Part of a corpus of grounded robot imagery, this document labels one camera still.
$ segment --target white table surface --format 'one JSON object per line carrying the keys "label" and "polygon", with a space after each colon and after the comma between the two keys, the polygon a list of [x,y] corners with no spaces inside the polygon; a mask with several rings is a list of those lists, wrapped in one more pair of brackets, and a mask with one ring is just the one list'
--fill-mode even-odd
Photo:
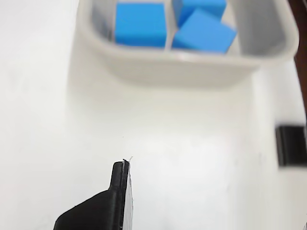
{"label": "white table surface", "polygon": [[274,127],[306,122],[292,60],[223,90],[110,75],[74,35],[77,0],[0,1],[0,229],[53,229],[134,156],[134,230],[300,230],[307,171]]}

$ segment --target white plastic bin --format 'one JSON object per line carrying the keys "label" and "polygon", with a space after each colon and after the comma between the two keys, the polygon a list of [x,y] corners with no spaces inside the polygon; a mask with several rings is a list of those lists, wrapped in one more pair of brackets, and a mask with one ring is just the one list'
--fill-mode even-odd
{"label": "white plastic bin", "polygon": [[231,47],[234,51],[226,55],[171,50],[176,26],[170,0],[165,0],[168,45],[164,50],[118,46],[112,38],[115,11],[116,0],[80,0],[77,31],[114,74],[153,85],[228,86],[259,66],[291,59],[299,43],[287,0],[229,0],[223,20],[237,28],[238,38]]}

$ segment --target foam block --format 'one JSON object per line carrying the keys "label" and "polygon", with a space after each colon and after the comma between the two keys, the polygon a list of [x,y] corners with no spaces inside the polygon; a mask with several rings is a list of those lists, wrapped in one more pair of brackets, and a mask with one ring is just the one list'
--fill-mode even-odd
{"label": "foam block", "polygon": [[164,4],[117,3],[116,43],[164,47],[166,34]]}
{"label": "foam block", "polygon": [[221,19],[226,9],[226,0],[172,0],[172,5],[180,28],[197,8]]}
{"label": "foam block", "polygon": [[203,10],[196,10],[175,34],[172,47],[226,53],[235,37],[234,29]]}

